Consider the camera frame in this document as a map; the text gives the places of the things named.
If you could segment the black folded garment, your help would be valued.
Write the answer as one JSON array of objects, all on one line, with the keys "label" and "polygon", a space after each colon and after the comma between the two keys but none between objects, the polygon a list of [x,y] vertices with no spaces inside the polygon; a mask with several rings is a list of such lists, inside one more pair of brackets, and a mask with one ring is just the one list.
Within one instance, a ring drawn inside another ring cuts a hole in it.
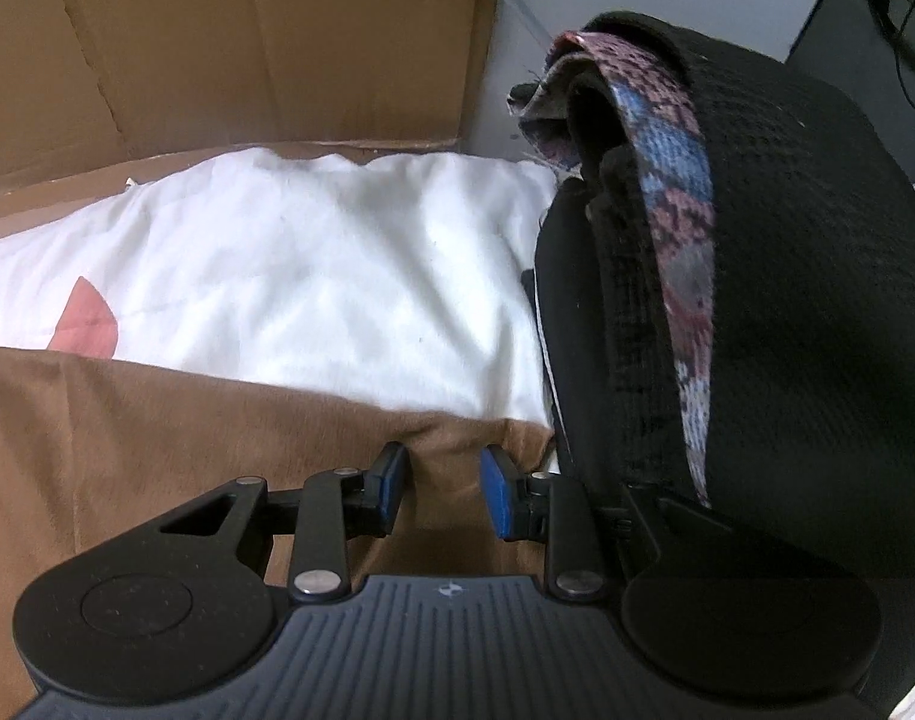
[{"label": "black folded garment", "polygon": [[700,502],[636,161],[594,67],[540,227],[533,307],[562,476],[604,589],[553,600],[566,681],[613,718],[884,718],[915,691],[915,192],[861,110],[765,55],[635,13],[714,193]]}]

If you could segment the floral patterned folded garment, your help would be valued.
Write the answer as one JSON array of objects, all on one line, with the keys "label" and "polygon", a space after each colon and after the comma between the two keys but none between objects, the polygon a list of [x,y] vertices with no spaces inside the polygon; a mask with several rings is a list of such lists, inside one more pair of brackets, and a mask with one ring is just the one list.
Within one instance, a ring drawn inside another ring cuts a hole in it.
[{"label": "floral patterned folded garment", "polygon": [[565,83],[587,67],[604,78],[635,156],[674,355],[686,463],[698,500],[706,502],[716,221],[706,142],[690,94],[664,60],[615,34],[581,29],[556,37],[537,88],[508,103],[540,160],[562,172],[579,166],[576,138],[553,135],[540,122],[563,120]]}]

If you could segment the brown printed t-shirt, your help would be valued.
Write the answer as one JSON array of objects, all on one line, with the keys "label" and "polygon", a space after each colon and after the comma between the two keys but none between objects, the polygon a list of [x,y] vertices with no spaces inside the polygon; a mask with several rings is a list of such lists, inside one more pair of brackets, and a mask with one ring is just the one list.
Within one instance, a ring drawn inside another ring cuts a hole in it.
[{"label": "brown printed t-shirt", "polygon": [[352,546],[355,574],[533,574],[544,553],[493,534],[478,456],[498,444],[539,466],[548,429],[517,419],[387,411],[330,395],[52,351],[0,348],[0,718],[32,697],[11,639],[42,572],[240,476],[297,488],[412,456],[415,491],[389,538]]}]

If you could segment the cream bear print bedsheet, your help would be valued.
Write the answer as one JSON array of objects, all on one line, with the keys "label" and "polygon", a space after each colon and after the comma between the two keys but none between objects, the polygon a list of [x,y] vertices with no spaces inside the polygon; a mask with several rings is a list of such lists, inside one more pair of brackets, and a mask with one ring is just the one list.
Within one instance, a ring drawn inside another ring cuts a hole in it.
[{"label": "cream bear print bedsheet", "polygon": [[553,455],[524,277],[553,172],[247,148],[0,195],[0,361],[286,388],[519,429]]}]

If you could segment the brown cardboard sheet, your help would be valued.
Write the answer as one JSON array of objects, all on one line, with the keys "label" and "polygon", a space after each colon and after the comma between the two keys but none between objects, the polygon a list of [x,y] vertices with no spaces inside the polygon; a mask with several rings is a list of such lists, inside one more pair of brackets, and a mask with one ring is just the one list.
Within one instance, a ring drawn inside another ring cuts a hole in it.
[{"label": "brown cardboard sheet", "polygon": [[0,0],[0,238],[252,145],[457,145],[496,0]]}]

